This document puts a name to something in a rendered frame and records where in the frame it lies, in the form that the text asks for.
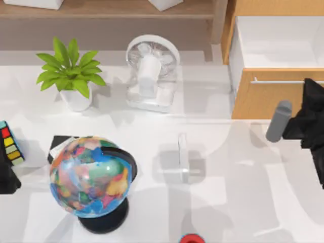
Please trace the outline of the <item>clear plastic stand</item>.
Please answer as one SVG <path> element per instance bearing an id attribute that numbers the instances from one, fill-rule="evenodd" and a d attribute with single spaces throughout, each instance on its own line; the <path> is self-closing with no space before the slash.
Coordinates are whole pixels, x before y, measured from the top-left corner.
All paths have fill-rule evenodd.
<path id="1" fill-rule="evenodd" d="M 163 146 L 154 158 L 153 177 L 168 185 L 197 184 L 206 177 L 206 161 L 185 133 L 177 141 Z"/>

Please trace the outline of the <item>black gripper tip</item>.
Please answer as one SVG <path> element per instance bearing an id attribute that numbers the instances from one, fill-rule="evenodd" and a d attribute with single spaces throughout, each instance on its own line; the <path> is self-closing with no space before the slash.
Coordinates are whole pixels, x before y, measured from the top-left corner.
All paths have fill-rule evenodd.
<path id="1" fill-rule="evenodd" d="M 21 188 L 21 181 L 12 169 L 12 164 L 0 150 L 0 195 L 14 194 Z"/>

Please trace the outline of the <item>green plant in white pot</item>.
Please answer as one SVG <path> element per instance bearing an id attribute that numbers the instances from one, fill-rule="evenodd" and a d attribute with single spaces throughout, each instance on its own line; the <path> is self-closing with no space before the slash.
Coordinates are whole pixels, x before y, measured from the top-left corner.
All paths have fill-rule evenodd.
<path id="1" fill-rule="evenodd" d="M 65 45 L 57 37 L 53 37 L 53 51 L 37 53 L 44 65 L 36 83 L 41 84 L 40 90 L 45 91 L 55 86 L 62 100 L 74 112 L 83 112 L 90 108 L 93 92 L 90 83 L 105 87 L 106 82 L 100 75 L 100 61 L 95 59 L 97 50 L 90 50 L 83 55 L 79 52 L 76 39 Z"/>

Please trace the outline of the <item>red round object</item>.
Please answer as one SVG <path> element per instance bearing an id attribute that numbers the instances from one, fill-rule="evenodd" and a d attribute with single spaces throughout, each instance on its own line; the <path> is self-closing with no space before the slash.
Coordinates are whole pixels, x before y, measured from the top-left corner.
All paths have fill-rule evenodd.
<path id="1" fill-rule="evenodd" d="M 181 237 L 179 243 L 206 243 L 205 240 L 196 233 L 188 233 Z"/>

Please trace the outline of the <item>white desk fan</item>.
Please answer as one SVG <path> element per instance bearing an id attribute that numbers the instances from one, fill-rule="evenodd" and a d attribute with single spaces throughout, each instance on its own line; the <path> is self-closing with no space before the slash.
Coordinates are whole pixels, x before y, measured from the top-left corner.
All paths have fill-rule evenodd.
<path id="1" fill-rule="evenodd" d="M 180 64 L 177 47 L 161 36 L 141 35 L 129 43 L 126 61 L 132 70 L 127 104 L 136 109 L 169 113 L 177 89 Z"/>

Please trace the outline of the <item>black and white book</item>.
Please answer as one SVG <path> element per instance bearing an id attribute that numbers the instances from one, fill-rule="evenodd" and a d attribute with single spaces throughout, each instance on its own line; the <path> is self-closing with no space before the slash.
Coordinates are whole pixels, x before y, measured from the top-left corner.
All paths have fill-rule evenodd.
<path id="1" fill-rule="evenodd" d="M 51 164 L 58 153 L 71 141 L 78 138 L 77 136 L 55 135 L 53 137 L 50 150 L 48 153 L 48 163 Z"/>

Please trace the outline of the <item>colourful globe on black stand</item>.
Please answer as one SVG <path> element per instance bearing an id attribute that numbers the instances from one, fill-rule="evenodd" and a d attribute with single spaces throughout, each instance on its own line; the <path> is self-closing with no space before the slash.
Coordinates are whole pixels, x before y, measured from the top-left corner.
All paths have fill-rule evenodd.
<path id="1" fill-rule="evenodd" d="M 78 137 L 50 164 L 50 191 L 57 204 L 97 234 L 118 229 L 129 212 L 127 195 L 138 168 L 134 157 L 112 141 Z"/>

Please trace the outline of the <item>colourful puzzle cube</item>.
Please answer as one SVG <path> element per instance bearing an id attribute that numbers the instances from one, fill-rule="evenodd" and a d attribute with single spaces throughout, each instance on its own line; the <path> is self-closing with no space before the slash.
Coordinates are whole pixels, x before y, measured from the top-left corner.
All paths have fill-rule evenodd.
<path id="1" fill-rule="evenodd" d="M 0 148 L 3 149 L 5 162 L 11 166 L 17 166 L 25 161 L 14 133 L 5 120 L 0 121 Z"/>

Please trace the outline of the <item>pale wooden drawer front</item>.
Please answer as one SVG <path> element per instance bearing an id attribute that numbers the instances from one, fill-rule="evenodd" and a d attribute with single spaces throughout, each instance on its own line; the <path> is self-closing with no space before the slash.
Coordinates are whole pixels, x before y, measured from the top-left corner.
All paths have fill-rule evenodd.
<path id="1" fill-rule="evenodd" d="M 244 68 L 236 92 L 232 119 L 271 119 L 278 103 L 288 100 L 295 115 L 302 103 L 302 84 L 251 84 L 258 80 L 311 78 L 324 86 L 324 68 Z"/>

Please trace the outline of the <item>wooden open shelf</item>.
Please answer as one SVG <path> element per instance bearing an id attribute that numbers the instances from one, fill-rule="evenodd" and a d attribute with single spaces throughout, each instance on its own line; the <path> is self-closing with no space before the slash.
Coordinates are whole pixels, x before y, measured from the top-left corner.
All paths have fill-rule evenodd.
<path id="1" fill-rule="evenodd" d="M 22 7 L 0 0 L 0 27 L 17 19 L 203 19 L 210 43 L 221 46 L 228 0 L 184 0 L 159 11 L 148 0 L 63 0 L 58 10 Z"/>

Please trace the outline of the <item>white box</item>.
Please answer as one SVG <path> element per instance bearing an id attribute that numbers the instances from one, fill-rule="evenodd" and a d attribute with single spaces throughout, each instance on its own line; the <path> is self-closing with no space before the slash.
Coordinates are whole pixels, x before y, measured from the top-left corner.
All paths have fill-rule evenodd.
<path id="1" fill-rule="evenodd" d="M 30 7 L 30 8 L 41 8 L 58 10 L 64 0 L 3 0 L 5 4 Z"/>
<path id="2" fill-rule="evenodd" d="M 148 0 L 160 12 L 175 7 L 184 2 L 184 0 Z"/>

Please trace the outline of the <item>wooden cupboard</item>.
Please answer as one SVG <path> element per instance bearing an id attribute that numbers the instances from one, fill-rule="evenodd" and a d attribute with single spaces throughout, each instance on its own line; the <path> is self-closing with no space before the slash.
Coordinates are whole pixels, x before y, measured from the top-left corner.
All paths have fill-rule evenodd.
<path id="1" fill-rule="evenodd" d="M 324 0 L 228 0 L 221 37 L 225 65 L 229 63 L 235 18 L 240 16 L 324 16 Z"/>

